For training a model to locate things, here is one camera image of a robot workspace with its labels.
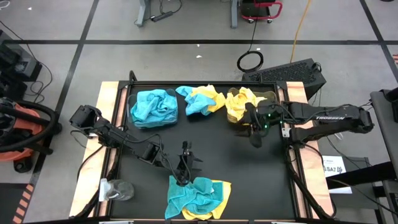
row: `concrete floor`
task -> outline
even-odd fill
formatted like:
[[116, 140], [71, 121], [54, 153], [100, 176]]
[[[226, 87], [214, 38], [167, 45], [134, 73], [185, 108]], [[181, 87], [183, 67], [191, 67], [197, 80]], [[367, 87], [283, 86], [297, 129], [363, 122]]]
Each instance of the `concrete floor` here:
[[[68, 119], [79, 105], [95, 105], [102, 81], [126, 80], [134, 70], [139, 80], [240, 80], [238, 57], [248, 44], [160, 44], [160, 45], [83, 45], [78, 40], [249, 40], [254, 24], [239, 19], [238, 28], [230, 29], [229, 4], [217, 0], [183, 0], [180, 12], [160, 22], [134, 25], [139, 1], [99, 0], [87, 34], [82, 35], [93, 3], [98, 0], [25, 0], [11, 1], [0, 11], [0, 20], [26, 40], [59, 40], [32, 44], [36, 57], [48, 65], [53, 82], [44, 91], [44, 105], [60, 109], [59, 96], [67, 76], [72, 77], [61, 110], [64, 130], [52, 140], [55, 152], [47, 156], [33, 194], [25, 222], [65, 219], [76, 186], [76, 172], [83, 149], [69, 135]], [[292, 40], [306, 0], [284, 0], [284, 9], [272, 24], [259, 22], [255, 39]], [[165, 1], [165, 11], [178, 6]], [[398, 1], [366, 1], [384, 40], [398, 40]], [[159, 13], [153, 1], [152, 13]], [[0, 26], [11, 37], [8, 30]], [[314, 0], [299, 35], [300, 40], [377, 40], [359, 0]], [[76, 40], [66, 44], [63, 40]], [[397, 80], [380, 45], [298, 45], [295, 60], [313, 58], [320, 62], [327, 84], [323, 87], [322, 105], [368, 101], [371, 91], [395, 88]], [[287, 63], [292, 46], [288, 44], [253, 45], [265, 56], [263, 68]], [[391, 54], [398, 45], [389, 45]], [[247, 67], [253, 63], [245, 60]], [[49, 81], [42, 70], [39, 80]], [[370, 163], [388, 161], [381, 133], [376, 127], [367, 135], [344, 133], [336, 146], [347, 156], [368, 157]], [[321, 140], [324, 155], [337, 155]], [[16, 174], [11, 163], [0, 164], [0, 182], [28, 183], [32, 172]], [[376, 222], [373, 212], [338, 207], [344, 221]]]

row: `white paper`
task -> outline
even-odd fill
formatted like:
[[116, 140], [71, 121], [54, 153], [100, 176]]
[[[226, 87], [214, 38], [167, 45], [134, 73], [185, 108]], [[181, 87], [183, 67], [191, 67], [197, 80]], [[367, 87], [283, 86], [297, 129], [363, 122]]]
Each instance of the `white paper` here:
[[[322, 156], [323, 158], [323, 171], [326, 177], [346, 172], [343, 158], [341, 156]], [[329, 190], [331, 194], [352, 194], [351, 187], [342, 187], [339, 189]]]

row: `wooden frame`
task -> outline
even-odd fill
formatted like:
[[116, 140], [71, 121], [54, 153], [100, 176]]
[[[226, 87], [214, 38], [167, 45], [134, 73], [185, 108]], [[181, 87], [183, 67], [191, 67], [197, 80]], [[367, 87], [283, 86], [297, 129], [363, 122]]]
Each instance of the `wooden frame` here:
[[[118, 86], [119, 82], [103, 82], [99, 91], [96, 107], [102, 111], [103, 117], [108, 120], [112, 120], [113, 117]], [[307, 103], [307, 97], [305, 96], [304, 86], [302, 82], [287, 82], [287, 93], [289, 95], [290, 101]], [[117, 126], [119, 126], [122, 121], [123, 110], [125, 110], [124, 102], [126, 100], [126, 94], [127, 88], [122, 89], [121, 97], [119, 99], [118, 117], [116, 119]], [[284, 99], [283, 91], [279, 91], [279, 96], [281, 99]], [[312, 122], [308, 122], [307, 124], [301, 125], [300, 127], [310, 128], [312, 126]], [[318, 144], [316, 141], [308, 142], [308, 144], [313, 146], [315, 149], [318, 149]], [[99, 147], [100, 145], [98, 144], [98, 140], [96, 138], [89, 139], [87, 142], [87, 148], [83, 160], [91, 155]], [[110, 162], [108, 164], [108, 171], [113, 164], [114, 155], [115, 150], [113, 149], [111, 151]], [[300, 156], [304, 170], [305, 183], [308, 190], [311, 192], [317, 202], [322, 206], [322, 208], [327, 212], [327, 214], [331, 215], [333, 213], [333, 207], [326, 184], [325, 174], [323, 172], [321, 158], [316, 152], [308, 148], [301, 149]], [[93, 156], [82, 168], [78, 183], [76, 185], [75, 196], [73, 198], [72, 207], [70, 210], [70, 216], [79, 213], [98, 189], [104, 157], [105, 149], [101, 150], [99, 153]], [[303, 195], [297, 186], [295, 188], [295, 191], [297, 196], [299, 215], [302, 218], [307, 218]], [[106, 215], [107, 204], [107, 202], [103, 202], [101, 204], [101, 209], [99, 210], [100, 216]], [[317, 217], [314, 212], [312, 212], [312, 214], [314, 218]]]

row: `blue towel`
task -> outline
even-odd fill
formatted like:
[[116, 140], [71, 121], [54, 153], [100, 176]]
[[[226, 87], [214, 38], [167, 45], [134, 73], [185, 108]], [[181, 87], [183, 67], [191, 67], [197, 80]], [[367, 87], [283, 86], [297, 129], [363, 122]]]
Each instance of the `blue towel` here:
[[201, 112], [203, 115], [208, 115], [211, 112], [208, 111], [208, 106], [216, 105], [216, 102], [211, 98], [203, 95], [203, 94], [196, 94], [195, 96], [191, 96], [192, 87], [190, 86], [180, 86], [175, 91], [182, 96], [185, 96], [185, 101], [188, 103], [187, 107], [185, 108], [185, 113], [187, 116], [193, 113]]
[[180, 214], [183, 207], [194, 214], [204, 215], [213, 211], [223, 201], [223, 183], [213, 183], [208, 178], [197, 177], [193, 183], [181, 187], [171, 175], [167, 201], [169, 205], [165, 212], [166, 219]]
[[134, 125], [152, 128], [177, 122], [177, 98], [165, 90], [140, 91], [137, 103], [131, 108]]

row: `yellow cloth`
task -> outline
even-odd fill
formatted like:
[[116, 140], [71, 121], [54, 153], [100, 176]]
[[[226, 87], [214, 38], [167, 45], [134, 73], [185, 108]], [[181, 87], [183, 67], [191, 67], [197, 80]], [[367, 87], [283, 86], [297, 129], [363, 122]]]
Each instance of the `yellow cloth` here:
[[191, 96], [195, 96], [198, 93], [201, 93], [216, 102], [216, 105], [209, 106], [207, 111], [215, 112], [216, 110], [222, 108], [225, 105], [224, 94], [217, 93], [213, 85], [199, 86], [197, 88], [193, 88]]
[[182, 209], [182, 215], [187, 220], [193, 220], [199, 218], [201, 220], [207, 220], [213, 216], [214, 219], [220, 219], [221, 214], [223, 213], [226, 204], [228, 203], [229, 195], [231, 194], [231, 183], [220, 181], [220, 180], [212, 180], [214, 182], [222, 182], [223, 183], [223, 202], [216, 207], [211, 213], [207, 213], [206, 215], [197, 215], [190, 211], [188, 211], [185, 207]]
[[246, 103], [252, 103], [257, 107], [257, 104], [265, 99], [264, 97], [256, 97], [250, 89], [245, 87], [242, 87], [236, 96], [232, 93], [228, 93], [226, 95], [225, 107], [229, 115], [229, 121], [236, 123], [242, 119], [246, 110], [244, 107]]

